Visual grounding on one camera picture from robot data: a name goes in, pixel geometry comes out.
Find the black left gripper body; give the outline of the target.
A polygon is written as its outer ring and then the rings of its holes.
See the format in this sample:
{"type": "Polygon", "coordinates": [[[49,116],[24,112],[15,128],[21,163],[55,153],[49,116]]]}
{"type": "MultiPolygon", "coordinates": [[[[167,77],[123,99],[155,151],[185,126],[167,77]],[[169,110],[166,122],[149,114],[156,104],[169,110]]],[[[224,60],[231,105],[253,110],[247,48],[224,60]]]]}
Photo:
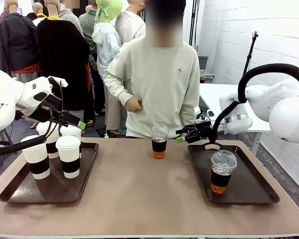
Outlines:
{"type": "Polygon", "coordinates": [[[48,120],[58,122],[63,113],[61,105],[63,100],[53,94],[40,92],[27,100],[28,112],[27,117],[38,122],[46,122],[48,120]]]}

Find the person's right hand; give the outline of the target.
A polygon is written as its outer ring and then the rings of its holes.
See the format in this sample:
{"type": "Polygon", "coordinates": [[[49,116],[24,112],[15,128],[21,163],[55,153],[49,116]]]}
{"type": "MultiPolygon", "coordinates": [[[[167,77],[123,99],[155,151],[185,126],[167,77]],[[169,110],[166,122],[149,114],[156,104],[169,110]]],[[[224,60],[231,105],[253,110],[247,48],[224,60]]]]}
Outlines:
{"type": "Polygon", "coordinates": [[[128,112],[133,112],[133,113],[141,112],[143,110],[142,99],[140,97],[132,96],[125,103],[125,109],[128,112]]]}

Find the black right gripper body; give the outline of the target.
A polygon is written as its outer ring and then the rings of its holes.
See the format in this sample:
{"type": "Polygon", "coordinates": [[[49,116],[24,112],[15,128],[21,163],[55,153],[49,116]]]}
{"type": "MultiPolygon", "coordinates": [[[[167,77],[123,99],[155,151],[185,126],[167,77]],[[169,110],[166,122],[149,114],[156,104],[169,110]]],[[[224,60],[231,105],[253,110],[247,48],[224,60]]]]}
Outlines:
{"type": "Polygon", "coordinates": [[[212,132],[210,121],[198,122],[186,126],[187,135],[186,142],[194,143],[201,139],[208,138],[212,132]]]}

